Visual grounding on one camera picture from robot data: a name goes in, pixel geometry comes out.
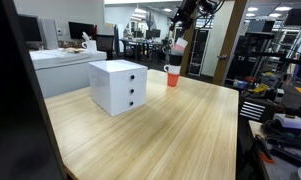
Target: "desk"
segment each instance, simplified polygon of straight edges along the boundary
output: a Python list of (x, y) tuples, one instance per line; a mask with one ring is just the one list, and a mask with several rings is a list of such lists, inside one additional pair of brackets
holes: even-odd
[[(261, 123), (255, 121), (249, 121), (249, 126), (252, 132), (252, 135), (259, 134), (262, 138), (265, 137), (262, 130), (260, 129)], [(301, 150), (293, 149), (294, 153), (301, 155)], [(264, 162), (260, 156), (258, 156), (258, 162), (260, 168), (263, 172), (264, 179), (296, 179), (298, 167), (276, 157), (272, 156), (275, 160), (274, 164), (269, 164)]]
[(149, 46), (152, 46), (153, 48), (159, 48), (161, 49), (162, 43), (159, 42), (144, 42), (144, 41), (133, 41), (133, 40), (129, 40), (129, 39), (120, 39), (120, 41), (123, 43), (123, 56), (127, 57), (127, 45), (132, 44), (135, 47), (135, 56), (137, 60), (141, 60), (140, 57), (140, 45), (142, 45), (142, 54), (149, 57)]
[(46, 99), (74, 179), (235, 179), (238, 92), (149, 70), (146, 104), (110, 117), (90, 88)]

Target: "floor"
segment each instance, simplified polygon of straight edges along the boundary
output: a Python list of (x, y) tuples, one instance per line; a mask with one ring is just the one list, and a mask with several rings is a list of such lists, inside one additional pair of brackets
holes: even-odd
[[(132, 58), (123, 58), (122, 56), (120, 57), (115, 57), (113, 59), (125, 59), (137, 64), (142, 64), (144, 66), (147, 66), (149, 69), (155, 69), (155, 70), (159, 70), (159, 71), (164, 71), (163, 70), (163, 66), (165, 64), (168, 64), (169, 62), (167, 61), (162, 61), (162, 60), (158, 60), (158, 59), (154, 59), (153, 62), (151, 62), (150, 60), (141, 60), (141, 61), (136, 61), (135, 59)], [(187, 74), (186, 77), (191, 78), (191, 79), (195, 79), (195, 80), (199, 80), (199, 81), (203, 81), (203, 82), (207, 82), (207, 83), (211, 83), (212, 82), (212, 77), (208, 77), (208, 76), (194, 76), (194, 75), (189, 75)], [(231, 84), (227, 83), (225, 84), (226, 87), (231, 88)], [(241, 144), (242, 146), (242, 150), (241, 152), (237, 153), (237, 162), (243, 162), (243, 153), (246, 152), (247, 150), (250, 149), (250, 147), (252, 146), (252, 141), (251, 141), (251, 136), (250, 136), (250, 129), (249, 126), (247, 124), (247, 119), (243, 119), (243, 118), (238, 118), (238, 145)], [(238, 175), (237, 180), (254, 180), (254, 179), (261, 179), (260, 177), (260, 173), (256, 170), (248, 163), (243, 170), (241, 171), (241, 173)]]

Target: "ceiling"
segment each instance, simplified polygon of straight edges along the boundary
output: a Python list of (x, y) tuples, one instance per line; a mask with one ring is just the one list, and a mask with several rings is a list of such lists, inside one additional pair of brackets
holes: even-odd
[[(153, 3), (130, 3), (130, 4), (111, 4), (106, 6), (135, 6), (142, 8), (147, 11), (154, 11), (158, 12), (161, 14), (164, 14), (166, 16), (171, 16), (171, 13), (165, 12), (162, 9), (163, 8), (176, 8), (180, 6), (181, 0), (176, 0), (176, 1), (169, 1), (169, 2), (153, 2)], [(287, 11), (275, 11), (276, 7), (282, 7), (282, 6), (287, 6), (287, 7), (292, 7), (294, 9), (299, 9), (301, 8), (301, 0), (251, 0), (251, 5), (250, 7), (256, 7), (258, 8), (258, 11), (254, 12), (249, 12), (255, 14), (254, 17), (251, 18), (258, 18), (258, 17), (264, 17), (268, 16), (271, 13), (279, 13), (281, 16), (279, 17), (285, 17), (287, 14)]]

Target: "box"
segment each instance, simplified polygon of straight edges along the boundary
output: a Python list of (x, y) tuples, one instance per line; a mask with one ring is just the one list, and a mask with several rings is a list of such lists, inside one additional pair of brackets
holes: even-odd
[(283, 95), (284, 95), (284, 90), (278, 88), (274, 102), (281, 104)]
[(261, 84), (269, 86), (270, 89), (276, 89), (281, 81), (281, 75), (262, 73), (261, 76)]
[(301, 9), (291, 9), (284, 21), (285, 26), (301, 26)]
[(125, 60), (89, 63), (91, 98), (110, 116), (146, 101), (146, 66)]

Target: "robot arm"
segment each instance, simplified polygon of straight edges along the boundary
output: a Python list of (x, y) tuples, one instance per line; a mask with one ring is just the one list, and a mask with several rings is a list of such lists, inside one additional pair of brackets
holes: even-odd
[(173, 18), (170, 18), (172, 25), (170, 26), (170, 31), (173, 31), (175, 24), (179, 21), (182, 23), (182, 34), (185, 30), (189, 29), (194, 22), (190, 17), (193, 11), (198, 7), (198, 11), (201, 15), (213, 15), (216, 13), (223, 5), (224, 0), (220, 0), (216, 3), (212, 0), (183, 0), (180, 7), (176, 11)]

